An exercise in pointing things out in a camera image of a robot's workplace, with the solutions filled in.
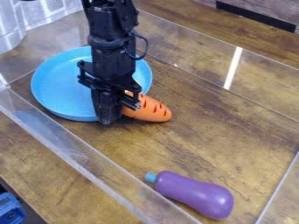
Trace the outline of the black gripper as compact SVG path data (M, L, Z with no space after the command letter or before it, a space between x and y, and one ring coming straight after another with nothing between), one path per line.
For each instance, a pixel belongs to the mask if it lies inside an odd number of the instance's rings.
M89 37L93 61L81 60L79 83L94 89L93 103L98 120L110 125L122 116L122 104L117 91L126 91L122 96L123 105L141 109L139 93L142 87L134 80L137 61L137 38L130 36L115 40Z

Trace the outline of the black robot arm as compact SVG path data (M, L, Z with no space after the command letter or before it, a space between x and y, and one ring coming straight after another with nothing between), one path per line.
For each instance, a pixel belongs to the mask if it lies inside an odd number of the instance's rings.
M134 79L139 11L133 0L81 0L89 20L93 61L78 62L79 83L91 89L98 121L109 125L123 108L141 108L142 87Z

